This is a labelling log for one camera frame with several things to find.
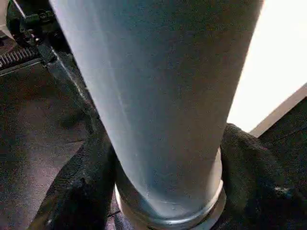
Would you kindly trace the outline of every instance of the white surface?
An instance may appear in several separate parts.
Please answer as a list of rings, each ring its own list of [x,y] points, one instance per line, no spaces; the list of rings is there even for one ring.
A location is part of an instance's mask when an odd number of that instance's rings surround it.
[[[0,0],[0,31],[3,31],[7,36],[12,37],[6,27],[6,11],[9,0]]]
[[[266,0],[228,117],[255,136],[307,94],[307,1]]]

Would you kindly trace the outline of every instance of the dark floor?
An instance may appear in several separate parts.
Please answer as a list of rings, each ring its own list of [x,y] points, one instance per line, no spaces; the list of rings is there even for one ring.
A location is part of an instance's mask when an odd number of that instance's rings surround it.
[[[21,230],[87,132],[61,125],[76,108],[41,65],[0,78],[0,226]]]

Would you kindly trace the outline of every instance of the black plastic part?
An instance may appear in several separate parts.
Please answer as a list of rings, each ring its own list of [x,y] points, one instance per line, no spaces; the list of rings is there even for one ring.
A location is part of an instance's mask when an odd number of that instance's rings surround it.
[[[40,55],[35,47],[22,48],[0,55],[0,71],[39,57]]]

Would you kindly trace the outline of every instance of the metal base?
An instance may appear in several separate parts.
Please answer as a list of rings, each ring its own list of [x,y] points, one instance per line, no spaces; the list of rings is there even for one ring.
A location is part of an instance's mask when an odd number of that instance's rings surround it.
[[[119,206],[119,209],[122,211],[122,213],[128,217],[128,219],[131,221],[132,225],[137,230],[148,230],[148,229],[155,229],[155,230],[165,230],[165,229],[176,229],[176,230],[207,230],[210,229],[219,219],[220,215],[223,212],[223,209],[226,204],[226,194],[223,189],[223,182],[221,181],[221,191],[220,193],[217,193],[218,198],[214,201],[212,208],[210,208],[210,211],[208,213],[197,213],[196,217],[192,217],[189,219],[183,219],[180,220],[174,220],[173,222],[171,220],[168,220],[165,222],[164,226],[160,226],[157,228],[157,226],[152,226],[151,223],[146,223],[142,217],[137,215],[130,207],[129,205],[120,197],[120,194],[118,192],[117,187],[115,187],[115,194],[116,194],[116,200]],[[201,221],[194,222],[194,227],[191,228],[191,222],[195,221],[196,219],[199,219],[199,216],[204,217]]]

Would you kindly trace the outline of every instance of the cylindrical tube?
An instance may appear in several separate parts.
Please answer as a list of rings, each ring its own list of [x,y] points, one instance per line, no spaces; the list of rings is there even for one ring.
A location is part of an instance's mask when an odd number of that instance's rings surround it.
[[[121,196],[141,197],[128,202],[151,219],[195,215],[219,189],[216,153],[260,1],[51,4],[131,185],[117,182]]]

